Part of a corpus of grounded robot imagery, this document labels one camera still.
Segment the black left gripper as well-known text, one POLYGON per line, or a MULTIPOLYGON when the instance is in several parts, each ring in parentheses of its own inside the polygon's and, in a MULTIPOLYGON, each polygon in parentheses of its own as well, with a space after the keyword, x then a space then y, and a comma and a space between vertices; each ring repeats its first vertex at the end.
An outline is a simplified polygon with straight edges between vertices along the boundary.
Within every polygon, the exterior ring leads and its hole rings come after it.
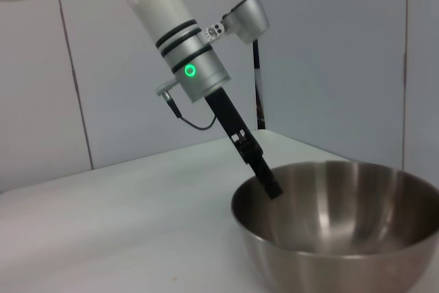
POLYGON ((244 130, 244 121, 223 88, 205 97, 205 100, 222 128, 236 147, 238 153, 248 164, 263 186, 268 197, 273 200, 283 194, 272 170, 263 158, 263 150, 253 135, 244 130))

